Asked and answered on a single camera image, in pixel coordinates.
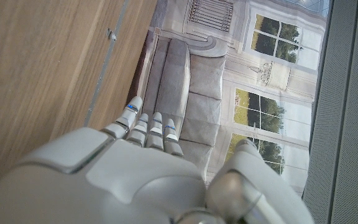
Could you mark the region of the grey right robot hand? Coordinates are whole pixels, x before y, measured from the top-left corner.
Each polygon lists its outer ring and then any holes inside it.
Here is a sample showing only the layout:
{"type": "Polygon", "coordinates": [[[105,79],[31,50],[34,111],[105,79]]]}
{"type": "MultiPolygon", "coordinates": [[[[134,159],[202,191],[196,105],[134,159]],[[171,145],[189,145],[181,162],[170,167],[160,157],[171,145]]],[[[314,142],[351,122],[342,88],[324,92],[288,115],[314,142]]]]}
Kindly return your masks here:
{"type": "Polygon", "coordinates": [[[173,121],[134,97],[98,131],[80,128],[0,180],[0,223],[312,223],[302,199],[243,139],[205,184],[173,121]]]}

